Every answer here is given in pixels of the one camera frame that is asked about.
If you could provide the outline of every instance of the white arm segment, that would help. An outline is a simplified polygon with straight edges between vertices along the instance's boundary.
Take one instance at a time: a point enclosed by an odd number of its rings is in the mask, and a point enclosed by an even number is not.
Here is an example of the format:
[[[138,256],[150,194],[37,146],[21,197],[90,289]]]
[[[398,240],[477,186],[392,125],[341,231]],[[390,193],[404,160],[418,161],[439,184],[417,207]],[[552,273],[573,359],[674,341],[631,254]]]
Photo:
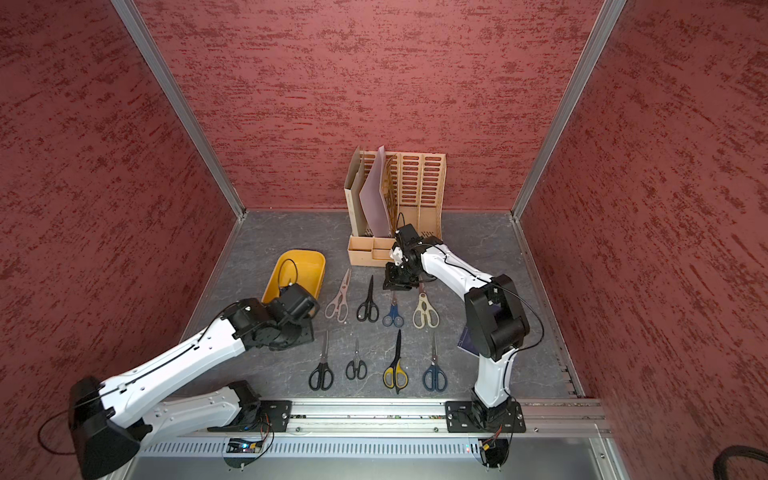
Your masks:
[[[472,287],[481,287],[491,281],[491,276],[477,270],[469,263],[458,258],[445,245],[430,247],[422,253],[422,267],[430,275],[438,277],[456,295],[464,299],[464,294]]]
[[[223,427],[232,422],[238,413],[240,398],[230,387],[205,395],[160,402],[143,417],[144,423],[152,425],[152,431],[141,440],[141,448],[196,430]]]
[[[512,353],[517,349],[511,349],[498,362],[493,359],[480,356],[480,366],[478,367],[478,379],[475,382],[475,394],[488,408],[493,408],[503,403],[507,395],[507,385],[512,376],[512,363],[515,358]],[[507,375],[504,375],[504,369],[507,369]]]
[[[99,395],[104,395],[101,401],[105,409],[114,408],[110,420],[123,428],[133,425],[159,401],[193,378],[245,352],[243,341],[232,337],[235,329],[227,319],[216,318],[198,345],[202,333],[203,330],[149,362],[105,380]],[[113,389],[118,390],[105,395]]]
[[[396,265],[402,263],[400,247],[395,247],[391,256]],[[440,279],[462,300],[464,300],[464,294],[472,287],[480,288],[491,281],[490,275],[477,270],[469,263],[458,258],[445,245],[428,248],[422,253],[421,260],[422,268],[425,272]],[[514,360],[510,360],[510,357],[515,350],[511,349],[504,353],[498,362],[480,356],[475,393],[485,406],[489,408],[503,403],[509,397],[506,386],[509,385],[509,378],[512,374],[511,362]]]

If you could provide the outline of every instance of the yellow scissors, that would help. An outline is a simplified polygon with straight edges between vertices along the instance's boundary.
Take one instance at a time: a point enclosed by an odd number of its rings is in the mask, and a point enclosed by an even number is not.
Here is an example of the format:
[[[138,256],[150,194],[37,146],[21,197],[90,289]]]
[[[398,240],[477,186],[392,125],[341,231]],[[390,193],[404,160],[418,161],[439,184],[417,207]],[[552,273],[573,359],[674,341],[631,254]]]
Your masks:
[[[397,347],[395,348],[395,359],[384,370],[384,386],[388,389],[395,389],[399,395],[400,390],[408,386],[408,374],[400,367],[400,343],[402,342],[402,330],[397,331]]]
[[[419,322],[416,322],[416,316],[419,317]],[[424,328],[425,325],[429,325],[430,328],[437,328],[440,324],[440,316],[437,314],[437,310],[432,308],[429,300],[427,300],[427,294],[424,291],[424,283],[419,282],[419,305],[416,306],[416,310],[413,312],[413,325],[417,329]]]

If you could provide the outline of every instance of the metal corner post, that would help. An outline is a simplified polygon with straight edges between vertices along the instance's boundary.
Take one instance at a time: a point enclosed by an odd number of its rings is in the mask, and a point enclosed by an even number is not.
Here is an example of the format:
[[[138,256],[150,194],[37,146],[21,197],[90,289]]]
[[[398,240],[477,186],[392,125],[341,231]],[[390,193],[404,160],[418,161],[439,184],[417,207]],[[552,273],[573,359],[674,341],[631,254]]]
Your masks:
[[[245,206],[237,196],[237,192],[227,177],[227,173],[221,167],[216,152],[214,152],[213,147],[210,146],[208,139],[205,137],[203,128],[197,122],[194,112],[192,112],[187,100],[181,93],[179,85],[165,63],[160,50],[157,48],[157,44],[154,43],[152,35],[147,29],[136,4],[134,4],[133,0],[111,0],[111,2],[114,9],[118,11],[120,19],[134,39],[134,43],[147,62],[147,65],[149,65],[150,70],[152,70],[157,83],[160,84],[163,92],[168,97],[168,101],[176,111],[176,115],[178,115],[184,128],[187,129],[187,133],[194,142],[195,147],[197,147],[197,151],[200,152],[211,175],[214,176],[214,180],[221,189],[221,192],[226,197],[235,215],[237,215],[238,220],[241,220],[245,215]]]
[[[531,166],[531,171],[525,178],[520,194],[518,195],[515,205],[512,207],[512,216],[515,218],[521,218],[523,210],[528,205],[533,191],[536,188],[541,175],[544,173],[549,158],[557,146],[560,136],[565,129],[565,125],[568,123],[568,119],[571,118],[578,99],[581,96],[581,92],[584,91],[584,86],[587,84],[594,66],[597,64],[600,54],[605,47],[605,43],[608,37],[611,36],[611,32],[616,25],[616,21],[619,18],[621,10],[624,8],[624,3],[627,0],[605,0],[598,18],[594,22],[592,32],[589,34],[587,43],[584,46],[584,50],[581,52],[576,63],[576,68],[571,76],[571,80],[568,82],[568,86],[565,88],[563,98],[560,100],[557,111],[554,113],[552,123],[549,126],[544,141],[541,143],[541,149],[538,151],[536,158]]]

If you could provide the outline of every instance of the black scissors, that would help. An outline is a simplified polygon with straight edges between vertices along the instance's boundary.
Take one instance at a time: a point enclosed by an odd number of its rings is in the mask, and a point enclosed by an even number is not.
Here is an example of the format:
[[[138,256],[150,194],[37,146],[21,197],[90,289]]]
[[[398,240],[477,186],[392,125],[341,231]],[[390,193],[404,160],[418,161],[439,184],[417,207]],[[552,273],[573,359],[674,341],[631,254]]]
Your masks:
[[[329,373],[331,375],[331,382],[326,385],[326,374]],[[312,377],[317,374],[317,382],[315,384],[312,384]],[[328,368],[328,332],[326,332],[326,339],[323,343],[323,353],[320,354],[320,363],[317,364],[317,367],[310,373],[310,388],[312,390],[323,390],[324,392],[331,388],[331,385],[333,385],[333,372],[331,372],[331,369]]]
[[[360,315],[360,310],[363,309],[365,311]],[[373,309],[376,309],[376,318],[373,318]],[[379,307],[373,302],[373,275],[371,275],[371,283],[368,284],[368,298],[357,307],[357,321],[365,322],[366,320],[371,323],[379,321]]]
[[[442,388],[440,388],[439,378],[442,376]],[[435,333],[432,332],[432,365],[427,368],[422,377],[424,388],[430,392],[444,392],[448,388],[448,377],[437,364],[437,345],[435,344]]]
[[[355,356],[346,364],[346,378],[362,380],[368,376],[368,366],[360,359],[360,342],[355,339]]]

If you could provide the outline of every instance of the vented metal panel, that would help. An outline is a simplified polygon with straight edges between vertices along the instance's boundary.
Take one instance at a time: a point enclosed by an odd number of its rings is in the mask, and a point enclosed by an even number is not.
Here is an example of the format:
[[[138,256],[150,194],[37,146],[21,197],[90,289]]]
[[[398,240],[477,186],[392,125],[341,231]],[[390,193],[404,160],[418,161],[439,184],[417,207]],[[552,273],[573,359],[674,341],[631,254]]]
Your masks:
[[[176,439],[161,442],[139,452],[141,457],[221,457],[227,438]]]
[[[142,457],[237,457],[253,454],[226,453],[227,438],[177,439],[152,445]],[[264,455],[274,458],[467,458],[478,452],[477,438],[371,439],[276,437]]]

